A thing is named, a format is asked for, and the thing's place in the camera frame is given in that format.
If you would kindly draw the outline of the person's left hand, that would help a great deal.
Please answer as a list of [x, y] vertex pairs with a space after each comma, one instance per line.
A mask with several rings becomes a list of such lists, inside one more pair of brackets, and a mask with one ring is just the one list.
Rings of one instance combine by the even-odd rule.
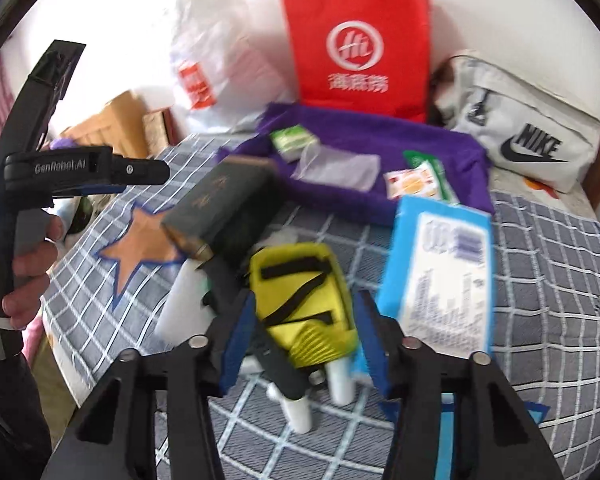
[[23, 330], [36, 317], [40, 310], [41, 297], [48, 289], [50, 278], [47, 275], [58, 256], [55, 245], [61, 239], [64, 224], [57, 216], [48, 217], [46, 234], [35, 248], [12, 260], [12, 273], [15, 278], [27, 281], [6, 295], [2, 308], [10, 326]]

